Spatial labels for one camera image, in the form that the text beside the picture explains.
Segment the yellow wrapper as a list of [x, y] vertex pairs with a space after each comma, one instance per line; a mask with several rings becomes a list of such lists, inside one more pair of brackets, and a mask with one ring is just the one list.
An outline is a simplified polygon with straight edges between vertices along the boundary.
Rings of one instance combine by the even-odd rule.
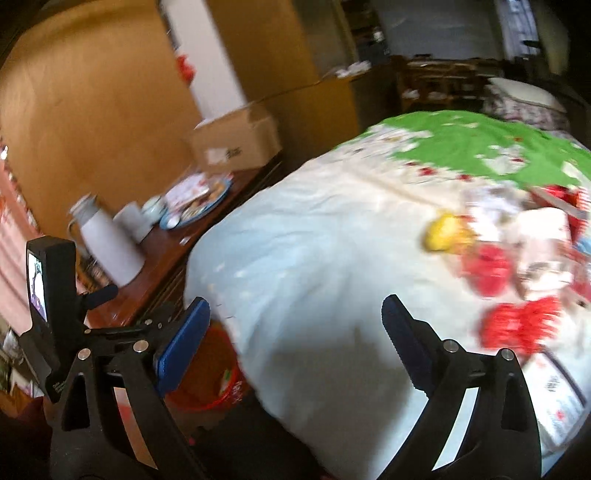
[[475, 241], [476, 235], [465, 216], [444, 213], [427, 228], [423, 246], [429, 252], [459, 254]]

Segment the red snack bag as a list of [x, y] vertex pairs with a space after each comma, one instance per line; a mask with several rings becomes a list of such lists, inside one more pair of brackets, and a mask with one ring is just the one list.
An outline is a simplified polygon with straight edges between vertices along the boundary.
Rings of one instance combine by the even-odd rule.
[[529, 191], [540, 206], [557, 208], [567, 215], [573, 243], [582, 237], [590, 221], [590, 195], [586, 188], [547, 185], [533, 186]]

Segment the red plastic trash basket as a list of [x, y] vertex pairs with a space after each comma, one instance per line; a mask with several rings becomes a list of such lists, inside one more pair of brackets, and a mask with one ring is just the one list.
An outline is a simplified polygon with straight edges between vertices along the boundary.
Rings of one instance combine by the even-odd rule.
[[242, 402], [249, 391], [228, 332], [214, 323], [205, 332], [179, 386], [165, 398], [184, 411], [225, 412]]

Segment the white thermos jug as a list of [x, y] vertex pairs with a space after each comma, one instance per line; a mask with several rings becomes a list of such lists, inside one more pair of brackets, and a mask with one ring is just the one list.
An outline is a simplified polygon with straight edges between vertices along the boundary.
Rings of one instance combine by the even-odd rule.
[[67, 234], [81, 255], [91, 256], [119, 288], [137, 277], [145, 257], [133, 239], [100, 206], [95, 195], [81, 197], [69, 214]]

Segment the dark wooden side table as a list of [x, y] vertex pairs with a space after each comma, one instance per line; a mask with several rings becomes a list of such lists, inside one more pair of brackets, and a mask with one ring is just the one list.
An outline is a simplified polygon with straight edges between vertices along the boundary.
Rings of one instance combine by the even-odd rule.
[[117, 297], [90, 311], [85, 324], [90, 328], [134, 325], [151, 317], [161, 305], [183, 309], [186, 264], [194, 245], [212, 226], [221, 222], [254, 194], [270, 187], [286, 175], [283, 155], [279, 154], [259, 169], [233, 174], [228, 194], [211, 213], [188, 226], [167, 231], [152, 229], [141, 242], [145, 264], [139, 275], [119, 290]]

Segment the pink embroidered curtain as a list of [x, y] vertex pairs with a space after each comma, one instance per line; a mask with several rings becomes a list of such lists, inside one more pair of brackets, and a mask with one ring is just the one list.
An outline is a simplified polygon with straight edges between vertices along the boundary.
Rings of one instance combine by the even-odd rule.
[[20, 335], [32, 326], [26, 279], [26, 243], [40, 236], [1, 139], [1, 318]]

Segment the white ceramic mug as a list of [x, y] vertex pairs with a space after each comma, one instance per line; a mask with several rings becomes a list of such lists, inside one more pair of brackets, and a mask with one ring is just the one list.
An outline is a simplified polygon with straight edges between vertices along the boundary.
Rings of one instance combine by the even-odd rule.
[[136, 202], [126, 204], [114, 215], [113, 220], [136, 244], [140, 244], [152, 229], [152, 224]]

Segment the white lidded ceramic bowl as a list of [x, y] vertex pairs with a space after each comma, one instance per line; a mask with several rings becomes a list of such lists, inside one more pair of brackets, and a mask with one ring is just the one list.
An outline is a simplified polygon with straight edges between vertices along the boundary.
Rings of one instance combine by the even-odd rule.
[[154, 225], [160, 221], [167, 210], [166, 202], [162, 196], [154, 196], [148, 199], [141, 207], [143, 217]]

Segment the blue snack plate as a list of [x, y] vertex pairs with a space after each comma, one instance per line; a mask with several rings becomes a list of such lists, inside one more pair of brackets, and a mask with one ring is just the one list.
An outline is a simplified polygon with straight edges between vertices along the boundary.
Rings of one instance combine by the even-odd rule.
[[191, 174], [165, 195], [165, 210], [158, 226], [175, 230], [188, 226], [211, 213], [228, 196], [231, 174]]

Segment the cartoon print bed quilt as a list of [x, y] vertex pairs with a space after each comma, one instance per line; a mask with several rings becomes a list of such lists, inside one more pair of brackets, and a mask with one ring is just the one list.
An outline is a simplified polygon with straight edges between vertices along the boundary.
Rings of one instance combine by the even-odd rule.
[[381, 321], [397, 295], [473, 351], [486, 300], [421, 238], [498, 181], [588, 185], [588, 149], [467, 111], [387, 119], [235, 209], [192, 249], [207, 299], [266, 411], [339, 479], [374, 479], [426, 402]]

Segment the brown cardboard box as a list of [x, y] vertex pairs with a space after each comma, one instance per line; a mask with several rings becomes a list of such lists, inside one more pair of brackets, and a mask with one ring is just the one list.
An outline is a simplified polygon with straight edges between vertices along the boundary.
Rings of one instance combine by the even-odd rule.
[[207, 173], [262, 168], [283, 149], [273, 116], [259, 103], [202, 121], [185, 141], [197, 167]]

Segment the floral pillow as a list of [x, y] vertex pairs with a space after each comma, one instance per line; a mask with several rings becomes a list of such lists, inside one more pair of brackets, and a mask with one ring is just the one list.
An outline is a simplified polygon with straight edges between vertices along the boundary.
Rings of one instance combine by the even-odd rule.
[[550, 92], [523, 82], [493, 77], [484, 88], [483, 112], [546, 131], [569, 131], [566, 108]]

